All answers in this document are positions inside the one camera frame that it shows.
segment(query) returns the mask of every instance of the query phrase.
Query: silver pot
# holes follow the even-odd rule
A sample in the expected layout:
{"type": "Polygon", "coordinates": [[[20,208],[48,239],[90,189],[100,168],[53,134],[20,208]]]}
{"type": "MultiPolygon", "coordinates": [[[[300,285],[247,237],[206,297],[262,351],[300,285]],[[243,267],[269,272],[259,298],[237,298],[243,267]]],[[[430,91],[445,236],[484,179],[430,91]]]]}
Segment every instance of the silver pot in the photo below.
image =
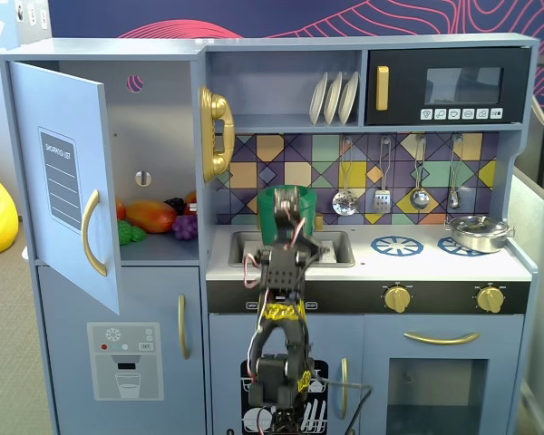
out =
{"type": "Polygon", "coordinates": [[[447,225],[456,243],[484,253],[499,251],[507,238],[514,235],[513,228],[505,222],[485,216],[457,217],[447,225]]]}

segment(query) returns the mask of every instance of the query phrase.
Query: geometric tile pattern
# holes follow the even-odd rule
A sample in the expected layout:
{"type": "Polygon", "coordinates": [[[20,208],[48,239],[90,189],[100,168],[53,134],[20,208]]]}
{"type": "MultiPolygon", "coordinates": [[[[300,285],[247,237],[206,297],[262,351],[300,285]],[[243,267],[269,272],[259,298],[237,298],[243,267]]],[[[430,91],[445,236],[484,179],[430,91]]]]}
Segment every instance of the geometric tile pattern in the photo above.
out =
{"type": "MultiPolygon", "coordinates": [[[[238,135],[229,170],[216,176],[214,197],[219,224],[257,222],[257,193],[280,184],[297,184],[316,191],[316,211],[325,224],[442,224],[448,217],[452,135],[427,133],[423,188],[430,197],[425,210],[411,205],[415,189],[415,156],[422,157],[412,133],[391,134],[391,168],[386,188],[392,193],[390,213],[374,212],[374,194],[381,188],[380,134],[351,134],[352,145],[341,147],[337,134],[238,135]],[[333,211],[333,196],[345,184],[359,197],[358,213],[341,217],[333,211]]],[[[498,133],[463,133],[463,152],[456,147],[453,164],[461,162],[457,185],[461,206],[449,217],[490,211],[496,170],[498,133]]],[[[386,169],[388,156],[384,156],[386,169]]]]}

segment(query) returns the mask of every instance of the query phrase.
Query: ice dispenser panel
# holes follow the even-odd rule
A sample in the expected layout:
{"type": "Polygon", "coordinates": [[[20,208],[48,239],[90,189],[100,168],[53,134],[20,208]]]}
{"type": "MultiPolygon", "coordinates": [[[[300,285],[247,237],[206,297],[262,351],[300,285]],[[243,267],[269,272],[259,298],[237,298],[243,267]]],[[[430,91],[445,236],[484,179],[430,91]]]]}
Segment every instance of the ice dispenser panel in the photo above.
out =
{"type": "Polygon", "coordinates": [[[89,323],[87,330],[95,400],[163,400],[159,324],[89,323]]]}

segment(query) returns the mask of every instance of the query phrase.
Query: green bucket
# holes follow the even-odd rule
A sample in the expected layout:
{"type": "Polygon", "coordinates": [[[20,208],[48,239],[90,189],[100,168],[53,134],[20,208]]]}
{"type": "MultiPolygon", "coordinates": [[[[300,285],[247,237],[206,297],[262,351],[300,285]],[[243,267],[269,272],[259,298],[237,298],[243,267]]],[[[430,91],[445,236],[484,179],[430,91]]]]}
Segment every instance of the green bucket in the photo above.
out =
{"type": "MultiPolygon", "coordinates": [[[[265,188],[257,194],[257,213],[260,220],[262,240],[265,245],[271,245],[277,236],[276,221],[274,220],[274,190],[293,189],[295,186],[284,185],[265,188]]],[[[311,188],[296,186],[300,191],[300,217],[306,218],[303,228],[305,234],[312,235],[316,215],[316,192],[311,188]]]]}

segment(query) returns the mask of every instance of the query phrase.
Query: blue burner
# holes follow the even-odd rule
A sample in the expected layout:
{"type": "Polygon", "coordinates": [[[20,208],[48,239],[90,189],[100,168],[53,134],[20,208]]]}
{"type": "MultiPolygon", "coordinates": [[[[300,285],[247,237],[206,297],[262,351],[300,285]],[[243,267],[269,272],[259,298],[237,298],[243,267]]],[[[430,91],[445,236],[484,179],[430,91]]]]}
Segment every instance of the blue burner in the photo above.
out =
{"type": "Polygon", "coordinates": [[[468,247],[462,246],[455,242],[451,237],[442,238],[437,242],[440,250],[447,252],[453,256],[485,256],[487,253],[474,251],[468,247]]]}
{"type": "Polygon", "coordinates": [[[417,240],[400,236],[376,238],[371,247],[386,256],[416,256],[423,251],[423,245],[417,240]]]}

